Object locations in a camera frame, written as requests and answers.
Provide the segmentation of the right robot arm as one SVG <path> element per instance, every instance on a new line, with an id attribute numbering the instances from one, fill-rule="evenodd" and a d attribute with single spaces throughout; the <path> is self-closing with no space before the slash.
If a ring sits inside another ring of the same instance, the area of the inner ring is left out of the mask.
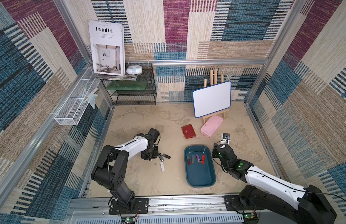
<path id="1" fill-rule="evenodd" d="M 337 213 L 318 187 L 304 187 L 264 172 L 253 163 L 239 159 L 228 141 L 214 143 L 212 157 L 223 171 L 246 183 L 238 201 L 243 209 L 267 209 L 297 224 L 332 224 Z"/>

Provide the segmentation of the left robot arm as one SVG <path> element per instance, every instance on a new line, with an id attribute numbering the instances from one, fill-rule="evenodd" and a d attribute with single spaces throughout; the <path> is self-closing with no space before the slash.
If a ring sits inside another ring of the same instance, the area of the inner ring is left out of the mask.
<path id="1" fill-rule="evenodd" d="M 158 130 L 152 128 L 147 134 L 139 133 L 122 145 L 106 145 L 93 167 L 91 179 L 105 187 L 112 194 L 108 201 L 110 215 L 146 214 L 148 213 L 148 199 L 136 199 L 124 181 L 129 159 L 137 154 L 143 160 L 151 161 L 159 156 Z"/>

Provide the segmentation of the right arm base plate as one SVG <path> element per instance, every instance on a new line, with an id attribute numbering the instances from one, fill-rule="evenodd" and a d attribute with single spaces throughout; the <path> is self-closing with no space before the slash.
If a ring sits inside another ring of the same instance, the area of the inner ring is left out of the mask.
<path id="1" fill-rule="evenodd" d="M 243 212 L 250 210 L 263 210 L 263 208 L 255 206 L 245 199 L 241 199 L 239 195 L 227 195 L 223 198 L 227 211 Z"/>

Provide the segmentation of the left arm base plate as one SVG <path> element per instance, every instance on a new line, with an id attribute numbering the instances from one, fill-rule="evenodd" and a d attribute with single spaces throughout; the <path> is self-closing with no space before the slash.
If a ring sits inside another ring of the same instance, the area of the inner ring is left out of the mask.
<path id="1" fill-rule="evenodd" d="M 147 214 L 149 209 L 149 198 L 135 198 L 125 204 L 117 198 L 112 198 L 108 202 L 109 215 L 125 214 Z"/>

